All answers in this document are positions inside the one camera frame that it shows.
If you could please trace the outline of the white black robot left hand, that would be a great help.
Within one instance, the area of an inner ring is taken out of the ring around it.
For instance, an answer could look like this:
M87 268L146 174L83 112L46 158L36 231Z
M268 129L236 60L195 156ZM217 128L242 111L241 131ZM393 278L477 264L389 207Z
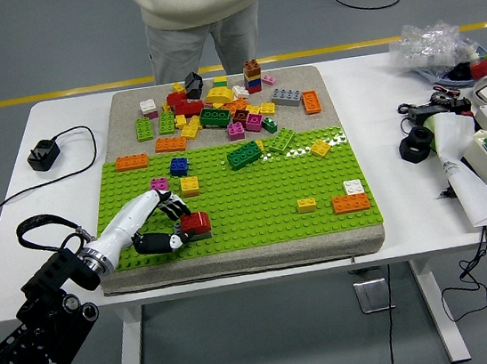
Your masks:
M149 190L126 203L101 235L83 248L81 255L100 262L103 273L110 274L118 267L122 250L133 244L134 236L157 209L172 221L191 213L183 200L172 191Z

